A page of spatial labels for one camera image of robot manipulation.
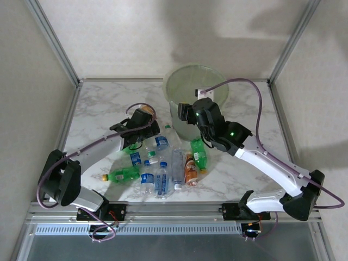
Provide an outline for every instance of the brown bottle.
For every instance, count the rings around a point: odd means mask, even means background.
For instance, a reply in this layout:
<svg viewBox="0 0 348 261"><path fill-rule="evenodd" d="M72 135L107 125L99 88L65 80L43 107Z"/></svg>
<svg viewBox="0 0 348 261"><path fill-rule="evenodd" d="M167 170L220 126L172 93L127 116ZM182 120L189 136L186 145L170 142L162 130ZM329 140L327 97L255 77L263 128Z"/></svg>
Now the brown bottle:
<svg viewBox="0 0 348 261"><path fill-rule="evenodd" d="M197 185L197 168L191 151L186 153L185 183L188 186Z"/></svg>

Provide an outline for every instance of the clear plastic bottle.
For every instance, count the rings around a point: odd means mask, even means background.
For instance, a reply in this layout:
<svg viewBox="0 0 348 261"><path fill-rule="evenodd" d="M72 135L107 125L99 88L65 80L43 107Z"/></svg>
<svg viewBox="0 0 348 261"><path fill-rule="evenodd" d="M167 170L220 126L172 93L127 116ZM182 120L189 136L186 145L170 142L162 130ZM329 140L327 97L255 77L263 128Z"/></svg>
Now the clear plastic bottle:
<svg viewBox="0 0 348 261"><path fill-rule="evenodd" d="M150 162L150 164L155 164L158 162L158 157L156 154L156 151L149 151L147 154L147 159Z"/></svg>
<svg viewBox="0 0 348 261"><path fill-rule="evenodd" d="M158 151L163 151L169 147L167 138L162 134L156 135L154 140Z"/></svg>
<svg viewBox="0 0 348 261"><path fill-rule="evenodd" d="M141 174L141 182L140 182L140 193L142 195L149 195L154 191L153 184L153 168L150 165L150 162L146 160L144 162L143 171Z"/></svg>
<svg viewBox="0 0 348 261"><path fill-rule="evenodd" d="M147 152L155 151L157 149L153 137L144 140L143 146Z"/></svg>
<svg viewBox="0 0 348 261"><path fill-rule="evenodd" d="M185 184L184 168L183 152L179 149L174 149L172 151L171 175L175 190L181 190L182 185Z"/></svg>
<svg viewBox="0 0 348 261"><path fill-rule="evenodd" d="M157 192L157 197L167 198L169 188L169 175L167 172L167 162L161 162L160 167L156 172L156 185L155 191Z"/></svg>
<svg viewBox="0 0 348 261"><path fill-rule="evenodd" d="M167 138L169 146L172 148L181 148L181 139L174 129L170 127L170 125L166 125L164 130L164 135Z"/></svg>

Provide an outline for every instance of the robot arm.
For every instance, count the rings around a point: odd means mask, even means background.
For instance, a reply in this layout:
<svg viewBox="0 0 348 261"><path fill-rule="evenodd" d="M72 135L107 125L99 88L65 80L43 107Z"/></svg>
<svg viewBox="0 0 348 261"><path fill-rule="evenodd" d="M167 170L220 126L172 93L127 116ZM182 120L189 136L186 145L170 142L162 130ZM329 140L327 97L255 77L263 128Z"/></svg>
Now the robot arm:
<svg viewBox="0 0 348 261"><path fill-rule="evenodd" d="M255 213L277 211L286 212L298 220L308 219L320 189L298 178L291 170L296 169L300 175L318 184L324 181L323 173L318 170L310 173L289 161L283 162L289 166L284 167L260 148L250 130L237 122L225 121L218 105L210 98L200 99L193 105L179 104L178 115L188 124L197 125L202 137L210 141L213 147L250 163L283 188L265 193L247 191L239 203L240 216L237 218L247 220Z"/></svg>
<svg viewBox="0 0 348 261"><path fill-rule="evenodd" d="M110 130L94 142L82 146L82 148L89 147L88 150L77 148L75 156L57 165L45 179L41 187L41 198L46 193L62 206L72 204L83 207L89 211L98 212L99 217L102 218L109 202L96 191L82 187L80 184L81 175L107 155L157 135L159 126L156 121L153 121L146 128L141 128L151 120L151 114L142 109L137 109L131 119L125 119L111 126ZM64 158L66 154L69 155L70 153L55 150L49 154L39 182L48 169Z"/></svg>

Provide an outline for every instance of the wire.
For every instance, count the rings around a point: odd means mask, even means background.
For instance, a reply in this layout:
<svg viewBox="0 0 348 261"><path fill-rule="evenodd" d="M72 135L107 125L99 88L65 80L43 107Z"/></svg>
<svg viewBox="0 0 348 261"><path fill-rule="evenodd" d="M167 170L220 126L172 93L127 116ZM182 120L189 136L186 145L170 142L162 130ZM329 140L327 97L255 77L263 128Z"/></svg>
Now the wire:
<svg viewBox="0 0 348 261"><path fill-rule="evenodd" d="M138 148L131 148L131 145L130 145L130 146L128 146L128 149L130 151L136 151L136 150L140 149L141 147L142 147L142 142L141 142L141 144L140 144L140 146Z"/></svg>
<svg viewBox="0 0 348 261"><path fill-rule="evenodd" d="M201 133L201 139L203 141L203 143L208 147L208 148L214 148L213 145L209 145L205 140L204 140L204 137L203 137L203 134Z"/></svg>
<svg viewBox="0 0 348 261"><path fill-rule="evenodd" d="M156 111L154 110L154 108L147 104L147 103L142 103L142 102L138 102L138 103L134 103L133 105L129 106L127 109L126 109L126 113L130 110L130 108L134 107L134 106L137 106L137 105L140 105L140 104L143 104L143 105L147 105L149 106L153 111L154 111L154 114L153 114L153 117L151 119L151 121L147 124L147 125L144 125L144 126L141 126L141 127L137 127L137 128L133 128L133 129L128 129L128 130L125 130L124 132L118 132L118 133L114 133L114 134L111 134L111 135L108 135L105 137L102 137L88 145L86 145L85 147L81 148L79 151L75 151L73 153L71 153L70 155L67 155L63 158L61 158L59 161L57 161L56 163L54 163L47 171L46 173L43 175L43 177L41 178L39 184L38 184L38 189L36 190L36 199L38 200L38 203L39 205L42 207L42 208L45 208L45 209L50 209L50 208L54 208L55 206L58 205L58 202L56 202L55 204L51 205L51 206L48 206L48 205L45 205L42 200L41 200L41 197L40 197L40 191L41 191L41 188L44 184L44 182L46 181L46 179L48 178L48 176L52 173L52 171L57 167L59 166L61 163L67 161L68 159L72 158L72 157L75 157L77 154L79 153L82 153L82 152L85 152L87 150L89 150L90 148L98 145L99 143L103 142L103 141L106 141L108 139L111 139L113 137L116 137L116 136L120 136L120 135L123 135L123 134L126 134L128 132L133 132L133 131L139 131L141 129L145 129L147 128L148 126L150 126L154 121L155 121L155 118L156 118Z"/></svg>
<svg viewBox="0 0 348 261"><path fill-rule="evenodd" d="M205 94L206 92L209 92L211 90L214 90L220 86L223 86L227 83L232 83L232 82L247 82L250 83L256 90L257 95L259 97L259 112L257 114L257 119L256 119L256 141L257 144L259 145L259 147L263 150L263 152L266 152L266 149L264 148L263 144L260 141L260 137L259 137L259 126L260 126L260 118L261 118L261 112L262 112L262 96L261 96L261 92L259 90L259 88L256 86L256 84L249 80L249 79L245 79L245 78L235 78L235 79L229 79L226 80L222 83L219 83L211 88L208 88L207 90L203 90L201 91L202 94ZM337 205L332 205L332 206L314 206L314 208L316 209L334 209L334 208L341 208L345 205L344 201L338 197L337 195L335 195L334 193L332 193L331 191L329 191L328 189L324 188L322 185L318 184L317 182L311 180L310 178L302 175L301 173L299 173L297 170L294 170L292 167L290 167L289 165L287 165L286 163L282 162L281 160L279 160L277 157L273 156L271 153L267 152L267 156L269 158L271 158L272 160L274 160L276 163L278 163L281 167L287 169L288 171L291 171L297 178L303 178L305 181L307 181L308 183L316 186L317 188L321 189L322 191L324 191L325 193L329 194L331 197L333 197L334 199L336 199L337 201L339 201L340 203Z"/></svg>
<svg viewBox="0 0 348 261"><path fill-rule="evenodd" d="M241 235L243 238L245 238L246 240L252 240L252 241L254 241L254 240L260 240L260 239L264 239L264 238L266 238L266 237L268 237L270 234L272 234L275 230L276 230L276 228L278 227L278 212L275 212L275 215L276 215L276 223L274 224L274 226L273 226L273 228L271 229L271 230L269 230L266 234L263 234L263 235L260 235L260 236L258 236L257 238L248 238L247 236L245 236L245 235ZM262 226L261 226L261 220L259 220L259 221L256 221L256 222L260 222L260 230L262 231Z"/></svg>
<svg viewBox="0 0 348 261"><path fill-rule="evenodd" d="M275 212L275 214L276 214L276 223L274 224L273 228L269 232L267 232L266 234L263 234L263 235L257 237L258 240L268 237L278 227L278 212Z"/></svg>
<svg viewBox="0 0 348 261"><path fill-rule="evenodd" d="M110 214L110 215L113 217L113 219L115 220L114 224L116 224L116 222L117 222L117 226L119 226L120 223L119 223L119 221L118 221L117 218L116 218L115 212L113 212L112 210L110 210L110 211L109 211L109 214Z"/></svg>
<svg viewBox="0 0 348 261"><path fill-rule="evenodd" d="M97 217L92 211L90 211L90 210L88 210L88 209L86 209L86 208L81 208L80 207L80 209L82 209L83 211L85 211L86 213L88 213L92 218L94 218L95 220L97 220L97 221L99 221L100 223L103 223L103 225L102 226L100 226L100 227L98 227L98 228L96 228L93 232L92 232L92 241L98 241L99 243L101 243L101 242L104 242L104 241L108 241L108 240L110 240L110 239L112 239L112 238L114 238L115 236L116 236L116 231L114 230L114 228L112 227L112 225L109 225L109 224L107 224L105 221L103 221L102 219L100 219L99 217ZM104 229L104 228L106 228L106 227L108 227L108 228L110 228L110 230L111 230L111 232L112 232L112 235L110 236L110 237L105 237L105 238L102 238L102 239L96 239L94 236L95 236L95 234L99 231L99 230L102 230L102 229Z"/></svg>
<svg viewBox="0 0 348 261"><path fill-rule="evenodd" d="M92 147L98 145L99 143L101 143L101 142L103 142L103 141L105 141L105 140L111 139L111 138L116 137L116 136L119 136L119 135L126 134L126 133L128 133L128 132L139 131L139 130L141 130L141 129L145 129L145 128L147 128L148 126L150 126L150 125L156 120L156 111L155 111L155 109L154 109L151 105L149 105L149 104L147 104L147 103L142 103L142 102L134 103L133 105L129 106L129 107L126 109L126 113L130 110L130 108L132 108L132 107L134 107L134 106L137 106L137 105L141 105L141 104L142 104L142 105L147 105L147 106L149 106L149 107L153 110L153 117L152 117L151 121L150 121L148 124L146 124L146 125L144 125L144 126L141 126L141 127L137 127L137 128L133 128L133 129L128 129L128 130L125 130L124 132L114 133L114 134L111 134L111 135L106 136L106 138L105 138L105 137L102 137L102 138L100 138L100 139L98 139L98 140L96 140L96 141L94 141L94 142L92 142L92 143L86 145L85 147L83 147L83 148L80 149L79 151L75 151L75 152L71 153L70 155L67 155L67 156L61 158L59 161L57 161L56 163L54 163L54 164L46 171L46 173L43 175L43 177L42 177L41 180L39 181L38 189L36 190L36 199L37 199L39 205L40 205L42 208L51 209L51 208L54 208L54 207L56 207L56 206L58 205L58 202L56 202L55 204L53 204L53 205L51 205L51 206L45 205L45 204L43 203L43 201L41 200L41 197L40 197L40 191L41 191L41 188L42 188L44 182L46 181L46 179L49 177L49 175L52 173L52 171L53 171L57 166L59 166L61 163L65 162L65 161L69 160L70 158L75 157L75 156L78 155L79 153L82 153L82 152L84 152L84 151L89 150L90 148L92 148ZM103 241L106 241L106 240L110 240L110 239L112 239L112 238L114 238L114 237L116 236L115 230L114 230L110 225L108 225L108 224L105 223L103 220L101 220L100 218L98 218L93 212L89 211L88 209L86 209L86 208L81 208L81 209L84 210L85 212L87 212L87 213L88 213L91 217L93 217L95 220L97 220L97 221L99 221L99 222L101 222L101 223L104 224L104 226L101 226L101 227L99 227L99 228L97 228L96 230L93 231L93 233L92 233L92 240L96 240L96 239L94 238L95 233L96 233L97 231L99 231L100 229L105 228L105 226L106 226L106 227L109 227L109 228L111 229L111 232L112 232L113 236L111 236L111 237L109 237L109 238L100 239L100 240L98 240L99 242L103 242Z"/></svg>

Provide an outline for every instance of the marble surface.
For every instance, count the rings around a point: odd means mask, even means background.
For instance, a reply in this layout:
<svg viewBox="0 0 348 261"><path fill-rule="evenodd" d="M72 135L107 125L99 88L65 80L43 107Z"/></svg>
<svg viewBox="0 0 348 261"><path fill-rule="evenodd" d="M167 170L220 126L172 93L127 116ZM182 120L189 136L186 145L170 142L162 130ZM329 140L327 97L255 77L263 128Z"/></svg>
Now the marble surface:
<svg viewBox="0 0 348 261"><path fill-rule="evenodd" d="M170 122L169 104L164 98L162 82L86 82L73 116L65 150L91 142L110 126L125 118L126 108L136 102L152 105L158 115L161 130ZM265 147L287 158L287 152L277 121L269 89L265 82L257 83L263 97L260 139ZM230 84L230 96L223 115L254 132L258 98L247 83ZM265 174L227 153L208 149L208 174L200 175L196 187L175 191L167 201L228 201L238 200L247 190L267 191L278 185ZM104 194L110 201L163 201L153 196L142 197L140 180L116 184L102 181L102 175L120 167L123 152L102 159L82 175L82 186Z"/></svg>

